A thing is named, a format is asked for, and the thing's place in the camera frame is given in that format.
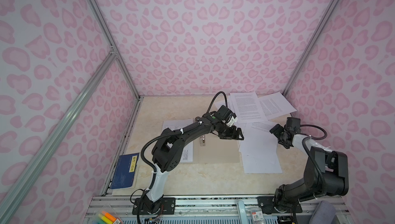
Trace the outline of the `white paper sheet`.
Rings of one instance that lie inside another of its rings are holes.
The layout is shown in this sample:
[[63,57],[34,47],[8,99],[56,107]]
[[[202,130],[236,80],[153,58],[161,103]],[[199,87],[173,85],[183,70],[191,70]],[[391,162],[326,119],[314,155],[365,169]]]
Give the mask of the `white paper sheet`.
[[246,174],[279,174],[282,169],[277,156],[277,138],[270,133],[271,121],[247,124],[240,142],[243,169]]

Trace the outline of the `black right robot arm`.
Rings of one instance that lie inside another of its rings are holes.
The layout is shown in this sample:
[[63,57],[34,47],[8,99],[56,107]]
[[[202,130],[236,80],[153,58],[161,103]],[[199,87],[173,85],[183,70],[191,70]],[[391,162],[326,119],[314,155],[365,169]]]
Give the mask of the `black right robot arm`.
[[348,157],[345,153],[324,149],[318,140],[327,138],[323,128],[311,124],[275,125],[270,129],[278,143],[289,149],[300,145],[308,159],[302,179],[279,186],[271,209],[278,213],[297,213],[298,206],[323,196],[345,196],[349,190]]

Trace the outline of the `translucent beige file folder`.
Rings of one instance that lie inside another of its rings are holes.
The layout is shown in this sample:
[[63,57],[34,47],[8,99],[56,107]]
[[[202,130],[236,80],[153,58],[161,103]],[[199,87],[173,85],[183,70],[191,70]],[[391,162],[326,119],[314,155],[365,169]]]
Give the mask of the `translucent beige file folder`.
[[222,140],[213,134],[207,134],[206,146],[200,146],[200,138],[189,143],[182,152],[180,163],[183,164],[218,164],[238,163],[238,141]]

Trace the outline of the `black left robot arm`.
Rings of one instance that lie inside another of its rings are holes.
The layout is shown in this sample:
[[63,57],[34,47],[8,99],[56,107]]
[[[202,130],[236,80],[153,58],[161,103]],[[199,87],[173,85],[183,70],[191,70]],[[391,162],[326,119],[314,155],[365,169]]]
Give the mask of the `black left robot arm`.
[[232,112],[221,115],[216,112],[197,117],[193,124],[180,129],[169,128],[147,142],[141,150],[141,160],[152,169],[150,185],[143,190],[140,198],[134,202],[133,214],[173,214],[168,208],[175,203],[173,198],[164,197],[164,188],[169,173],[181,162],[184,148],[200,136],[214,133],[222,140],[244,140],[240,127],[233,124]]

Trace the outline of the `central printed text sheet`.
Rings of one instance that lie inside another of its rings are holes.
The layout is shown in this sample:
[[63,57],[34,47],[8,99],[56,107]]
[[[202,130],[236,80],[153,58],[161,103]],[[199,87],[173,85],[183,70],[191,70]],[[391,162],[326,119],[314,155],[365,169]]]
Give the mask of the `central printed text sheet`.
[[255,92],[231,93],[230,99],[240,124],[268,121]]

